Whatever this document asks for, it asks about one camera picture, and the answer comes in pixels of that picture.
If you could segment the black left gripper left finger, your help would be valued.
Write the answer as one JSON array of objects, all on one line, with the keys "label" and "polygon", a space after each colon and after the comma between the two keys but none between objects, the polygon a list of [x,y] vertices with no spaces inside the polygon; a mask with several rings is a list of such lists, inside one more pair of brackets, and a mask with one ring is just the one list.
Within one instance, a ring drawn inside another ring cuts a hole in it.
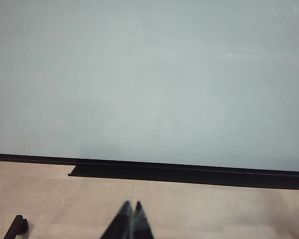
[{"label": "black left gripper left finger", "polygon": [[130,201],[125,201],[102,234],[101,239],[128,239],[130,237],[131,217],[131,203]]}]

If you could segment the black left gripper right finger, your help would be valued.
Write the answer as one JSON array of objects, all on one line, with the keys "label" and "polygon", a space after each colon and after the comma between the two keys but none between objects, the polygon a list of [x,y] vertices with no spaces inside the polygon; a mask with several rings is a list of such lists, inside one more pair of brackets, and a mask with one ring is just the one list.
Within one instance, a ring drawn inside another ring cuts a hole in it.
[{"label": "black left gripper right finger", "polygon": [[154,239],[150,224],[140,201],[137,201],[133,214],[133,238],[134,239]]}]

